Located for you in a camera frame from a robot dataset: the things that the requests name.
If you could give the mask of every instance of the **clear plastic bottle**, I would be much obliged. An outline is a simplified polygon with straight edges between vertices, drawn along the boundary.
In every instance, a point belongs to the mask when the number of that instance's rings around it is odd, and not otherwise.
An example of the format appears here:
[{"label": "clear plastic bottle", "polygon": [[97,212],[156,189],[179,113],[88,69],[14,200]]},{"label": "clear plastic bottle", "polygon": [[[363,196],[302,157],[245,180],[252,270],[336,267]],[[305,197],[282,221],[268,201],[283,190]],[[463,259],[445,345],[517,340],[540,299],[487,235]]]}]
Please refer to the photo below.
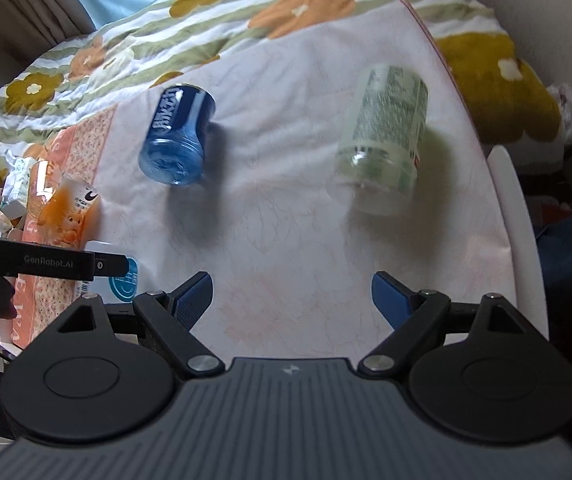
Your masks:
[{"label": "clear plastic bottle", "polygon": [[329,193],[355,208],[393,214],[412,197],[428,88],[411,70],[366,69],[344,117]]},{"label": "clear plastic bottle", "polygon": [[192,85],[166,89],[139,152],[139,168],[162,184],[187,186],[201,177],[204,143],[215,101]]}]

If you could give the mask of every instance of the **striped fabric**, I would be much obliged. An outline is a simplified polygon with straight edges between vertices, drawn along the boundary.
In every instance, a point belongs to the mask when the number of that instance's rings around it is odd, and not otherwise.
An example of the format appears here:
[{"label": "striped fabric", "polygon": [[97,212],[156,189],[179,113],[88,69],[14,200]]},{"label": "striped fabric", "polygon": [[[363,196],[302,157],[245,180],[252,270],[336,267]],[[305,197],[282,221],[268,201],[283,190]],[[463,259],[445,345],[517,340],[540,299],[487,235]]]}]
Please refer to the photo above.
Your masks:
[{"label": "striped fabric", "polygon": [[[35,60],[15,81],[0,89],[0,181],[5,177],[3,153],[8,148],[18,155],[26,150],[38,155],[40,146],[62,128],[154,84],[163,84],[179,73],[216,62],[220,57],[262,41],[273,41],[298,28],[367,12],[391,1],[157,0],[129,18],[100,28],[88,38],[66,41]],[[484,44],[483,50],[490,53],[491,59],[490,62],[482,59],[475,71],[490,70],[492,78],[503,78],[498,84],[500,93],[506,81],[521,84],[527,80],[537,87],[535,94],[540,100],[545,100],[541,94],[545,94],[543,86],[536,76],[532,81],[527,77],[525,70],[530,68],[514,57],[512,41],[491,9],[476,0],[407,1],[424,20],[452,70],[461,64],[458,60],[469,56],[467,49],[471,45],[474,48],[477,38],[483,36],[490,42],[488,47]],[[448,43],[451,38],[475,41]],[[498,49],[503,49],[501,59],[493,57],[498,56],[494,53]],[[463,74],[459,78],[454,71],[454,77],[482,140],[501,141],[484,139],[485,129],[480,127],[483,121],[478,120],[477,103],[468,98],[480,94],[480,88],[474,88],[479,83],[472,83],[473,87],[468,88],[470,81],[479,80],[477,74],[471,77]],[[507,113],[512,113],[513,108],[507,109]],[[555,112],[546,109],[542,113],[554,115]],[[551,119],[555,120],[556,128],[559,117]],[[530,135],[526,126],[518,124],[507,134],[506,140],[515,140],[515,136],[519,138],[524,132]]]}]

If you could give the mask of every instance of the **floral blanket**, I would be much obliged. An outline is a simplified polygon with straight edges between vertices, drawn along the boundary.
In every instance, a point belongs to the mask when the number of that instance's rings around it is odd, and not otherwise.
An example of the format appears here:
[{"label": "floral blanket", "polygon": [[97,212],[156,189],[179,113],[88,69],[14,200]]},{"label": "floral blanket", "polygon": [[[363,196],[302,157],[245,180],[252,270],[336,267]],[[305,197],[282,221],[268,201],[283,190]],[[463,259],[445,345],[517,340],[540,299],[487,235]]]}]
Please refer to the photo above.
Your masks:
[{"label": "floral blanket", "polygon": [[[416,70],[431,89],[413,206],[395,219],[355,215],[325,190],[336,118],[359,74],[381,59]],[[236,355],[357,362],[390,331],[368,301],[379,269],[462,301],[485,290],[514,298],[511,248],[488,165],[408,4],[266,41],[175,82],[208,88],[217,102],[219,128],[210,132],[199,186],[173,189],[138,168],[161,86],[66,128],[48,158],[99,191],[101,221],[92,236],[136,259],[140,291],[173,290],[195,269],[213,276],[213,303],[192,333],[224,362]],[[28,218],[24,241],[39,240],[34,227]],[[20,347],[73,300],[63,280],[24,278],[14,298],[21,318],[12,339]]]},{"label": "floral blanket", "polygon": [[[90,37],[66,41],[0,89],[0,184],[8,149],[38,155],[63,128],[147,88],[391,1],[157,0]],[[530,66],[515,57],[493,11],[476,0],[407,1],[444,56],[480,140],[522,146],[535,164],[548,156],[559,137],[559,109]]]}]

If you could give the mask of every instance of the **plastic bag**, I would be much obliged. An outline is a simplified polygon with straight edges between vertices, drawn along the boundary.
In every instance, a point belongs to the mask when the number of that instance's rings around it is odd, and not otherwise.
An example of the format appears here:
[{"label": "plastic bag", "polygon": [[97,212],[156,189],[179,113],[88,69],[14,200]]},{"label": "plastic bag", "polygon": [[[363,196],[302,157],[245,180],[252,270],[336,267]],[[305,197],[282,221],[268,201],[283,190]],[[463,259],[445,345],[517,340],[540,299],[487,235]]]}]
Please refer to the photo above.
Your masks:
[{"label": "plastic bag", "polygon": [[566,83],[551,85],[546,90],[553,96],[562,115],[564,145],[572,144],[572,88]]},{"label": "plastic bag", "polygon": [[10,150],[6,151],[5,156],[10,167],[10,173],[3,185],[0,209],[8,217],[8,220],[14,220],[21,218],[27,212],[30,168],[37,161],[31,157],[14,156]]}]

